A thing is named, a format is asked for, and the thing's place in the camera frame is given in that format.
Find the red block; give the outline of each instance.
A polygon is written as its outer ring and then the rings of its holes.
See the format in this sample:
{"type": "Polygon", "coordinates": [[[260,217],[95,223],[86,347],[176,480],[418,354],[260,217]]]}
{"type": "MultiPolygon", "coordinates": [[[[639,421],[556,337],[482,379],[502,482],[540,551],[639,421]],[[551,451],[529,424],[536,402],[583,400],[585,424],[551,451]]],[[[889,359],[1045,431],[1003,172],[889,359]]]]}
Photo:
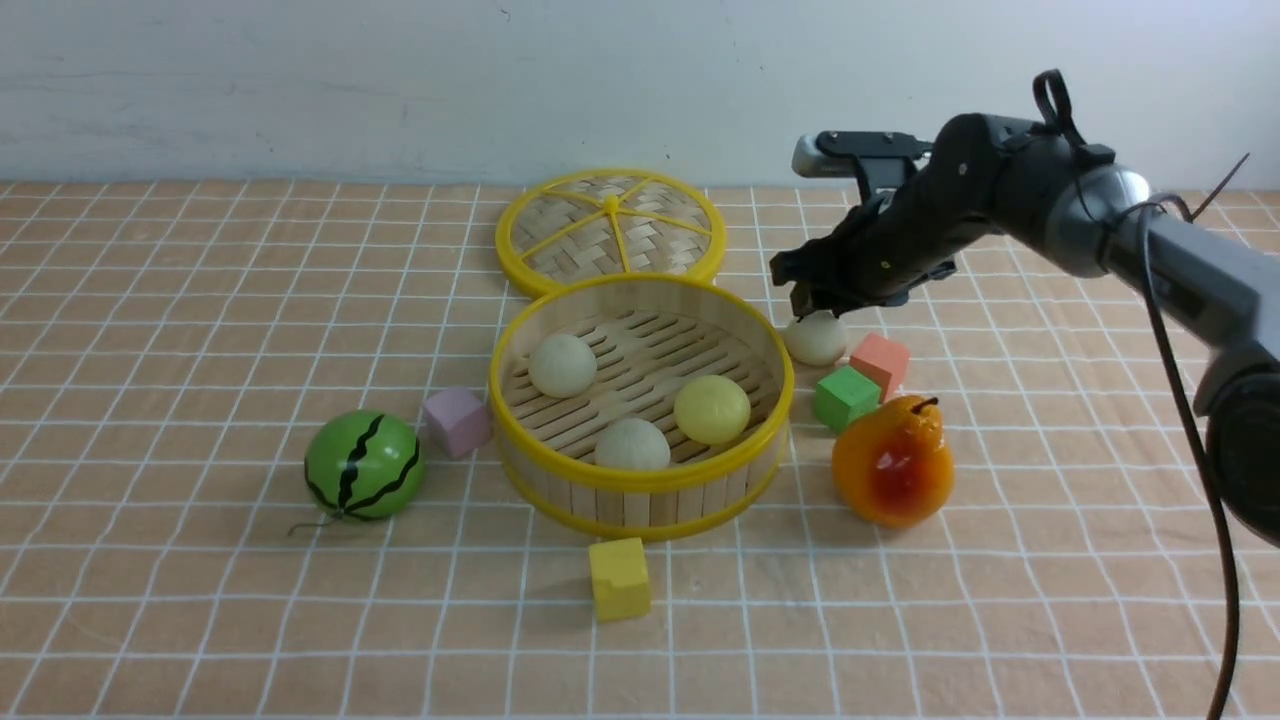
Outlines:
{"type": "Polygon", "coordinates": [[[911,352],[901,342],[893,342],[876,333],[867,333],[849,364],[881,388],[881,402],[902,387],[911,352]]]}

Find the robotic arm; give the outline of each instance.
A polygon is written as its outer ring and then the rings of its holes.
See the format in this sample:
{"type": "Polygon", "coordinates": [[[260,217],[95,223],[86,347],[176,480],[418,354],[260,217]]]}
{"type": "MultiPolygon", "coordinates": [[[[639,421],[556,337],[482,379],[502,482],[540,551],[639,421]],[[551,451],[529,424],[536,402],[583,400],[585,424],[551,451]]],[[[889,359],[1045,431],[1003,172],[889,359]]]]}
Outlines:
{"type": "Polygon", "coordinates": [[[1280,546],[1280,264],[1167,213],[1134,213],[1152,205],[1147,181],[1084,142],[1061,74],[1042,73],[1033,88],[1041,120],[956,115],[932,143],[881,132],[801,138],[795,172],[856,177],[863,204],[831,234],[774,255],[773,284],[795,283],[800,319],[902,305],[987,234],[1009,234],[1078,278],[1112,274],[1142,290],[1149,268],[1160,310],[1212,351],[1193,402],[1208,418],[1211,483],[1280,546]]]}

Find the black cable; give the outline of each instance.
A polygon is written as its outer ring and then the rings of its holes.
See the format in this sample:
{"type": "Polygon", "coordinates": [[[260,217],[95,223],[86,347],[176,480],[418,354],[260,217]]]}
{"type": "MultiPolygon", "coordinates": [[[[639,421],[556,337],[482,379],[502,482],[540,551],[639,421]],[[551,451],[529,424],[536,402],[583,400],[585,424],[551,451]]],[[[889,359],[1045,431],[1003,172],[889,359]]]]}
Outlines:
{"type": "MultiPolygon", "coordinates": [[[[1071,101],[1062,74],[1059,70],[1041,73],[1033,83],[1033,91],[1036,105],[1044,118],[1041,131],[1047,131],[1066,140],[1073,152],[1084,151],[1085,142],[1079,131],[1075,129],[1075,122],[1071,118],[1071,101]]],[[[1213,468],[1208,464],[1204,442],[1201,439],[1199,429],[1196,427],[1196,415],[1192,413],[1190,402],[1187,400],[1187,389],[1183,387],[1183,378],[1178,373],[1178,360],[1174,357],[1174,348],[1169,342],[1169,331],[1165,328],[1165,316],[1156,299],[1156,278],[1151,269],[1151,233],[1148,229],[1151,218],[1156,213],[1167,213],[1165,202],[1172,202],[1181,214],[1183,220],[1194,223],[1196,218],[1208,208],[1210,202],[1217,197],[1217,193],[1226,187],[1226,183],[1231,181],[1231,177],[1235,176],[1236,170],[1248,159],[1248,154],[1240,158],[1240,161],[1222,178],[1222,182],[1213,188],[1213,192],[1204,199],[1204,202],[1194,213],[1188,209],[1187,201],[1181,196],[1172,192],[1157,192],[1146,201],[1137,202],[1125,209],[1112,223],[1103,223],[1093,217],[1088,204],[1084,201],[1084,188],[1080,183],[1080,176],[1075,177],[1074,183],[1075,196],[1085,217],[1092,223],[1103,228],[1107,236],[1119,229],[1120,223],[1130,214],[1137,213],[1138,215],[1138,261],[1142,265],[1142,295],[1147,302],[1147,315],[1151,319],[1152,333],[1156,336],[1156,345],[1160,347],[1160,360],[1165,366],[1165,374],[1169,377],[1174,402],[1178,405],[1178,415],[1187,433],[1187,442],[1192,447],[1192,456],[1196,459],[1196,468],[1199,470],[1201,484],[1204,488],[1204,500],[1208,503],[1210,512],[1213,515],[1219,557],[1222,561],[1224,594],[1226,596],[1226,638],[1222,643],[1222,660],[1219,666],[1213,697],[1210,701],[1208,714],[1206,715],[1207,720],[1219,720],[1222,717],[1226,701],[1231,693],[1231,680],[1235,676],[1235,661],[1240,644],[1240,582],[1235,568],[1235,550],[1231,546],[1231,528],[1226,524],[1226,509],[1222,506],[1222,498],[1217,492],[1216,484],[1211,480],[1213,468]]]]}
{"type": "MultiPolygon", "coordinates": [[[[1236,164],[1235,169],[1239,169],[1240,164],[1236,164]]],[[[1167,209],[1164,205],[1165,202],[1174,204],[1174,206],[1178,208],[1179,214],[1188,223],[1194,222],[1196,217],[1198,217],[1204,208],[1208,206],[1225,183],[1226,181],[1219,184],[1219,187],[1194,213],[1188,209],[1187,201],[1183,200],[1181,196],[1171,192],[1157,192],[1146,201],[1138,202],[1120,213],[1115,222],[1110,224],[1098,223],[1107,228],[1108,232],[1115,232],[1119,229],[1120,223],[1123,223],[1129,215],[1137,214],[1138,263],[1142,266],[1142,295],[1147,304],[1147,315],[1151,320],[1152,333],[1156,336],[1156,345],[1160,348],[1161,364],[1165,368],[1165,374],[1169,377],[1170,389],[1174,393],[1178,415],[1181,419],[1183,429],[1187,433],[1187,442],[1190,445],[1192,456],[1196,460],[1196,468],[1199,470],[1201,486],[1204,488],[1204,500],[1207,501],[1210,512],[1213,516],[1213,529],[1217,534],[1219,557],[1222,562],[1222,585],[1226,600],[1226,628],[1225,639],[1222,642],[1222,659],[1217,674],[1217,684],[1213,687],[1213,697],[1210,701],[1210,708],[1206,714],[1208,720],[1219,720],[1222,716],[1231,693],[1231,680],[1235,676],[1235,664],[1240,644],[1240,582],[1235,566],[1235,550],[1231,543],[1231,529],[1226,523],[1226,509],[1222,505],[1222,498],[1219,495],[1215,483],[1211,480],[1213,469],[1204,452],[1204,443],[1201,439],[1199,429],[1196,427],[1196,415],[1192,413],[1190,402],[1187,400],[1187,389],[1183,386],[1181,375],[1178,372],[1178,360],[1174,357],[1174,350],[1169,342],[1169,331],[1165,327],[1164,313],[1161,311],[1160,304],[1156,299],[1156,278],[1151,268],[1149,224],[1151,219],[1157,213],[1167,213],[1167,209]]],[[[1080,192],[1079,179],[1076,179],[1075,184],[1076,192],[1080,193],[1083,204],[1083,192],[1080,192]]]]}

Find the green block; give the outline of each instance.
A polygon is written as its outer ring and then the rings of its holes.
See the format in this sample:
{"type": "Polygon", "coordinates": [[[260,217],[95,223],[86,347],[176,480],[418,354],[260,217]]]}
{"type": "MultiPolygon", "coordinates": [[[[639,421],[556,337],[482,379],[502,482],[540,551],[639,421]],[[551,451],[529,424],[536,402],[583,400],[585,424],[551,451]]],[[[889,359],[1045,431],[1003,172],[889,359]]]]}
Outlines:
{"type": "Polygon", "coordinates": [[[818,380],[813,414],[833,433],[842,433],[854,420],[879,406],[881,388],[858,370],[841,365],[818,380]]]}

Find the pink block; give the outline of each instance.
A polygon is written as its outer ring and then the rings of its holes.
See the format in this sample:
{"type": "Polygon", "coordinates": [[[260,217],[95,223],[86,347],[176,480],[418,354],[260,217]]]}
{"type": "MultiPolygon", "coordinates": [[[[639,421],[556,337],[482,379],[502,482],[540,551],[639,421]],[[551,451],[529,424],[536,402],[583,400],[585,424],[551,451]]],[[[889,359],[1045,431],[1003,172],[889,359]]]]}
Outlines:
{"type": "Polygon", "coordinates": [[[905,345],[876,333],[867,333],[849,356],[849,364],[855,370],[879,386],[881,402],[888,400],[888,396],[902,386],[910,361],[911,352],[905,345]]]}
{"type": "Polygon", "coordinates": [[[489,409],[471,391],[452,387],[422,402],[426,437],[457,460],[493,437],[489,409]]]}

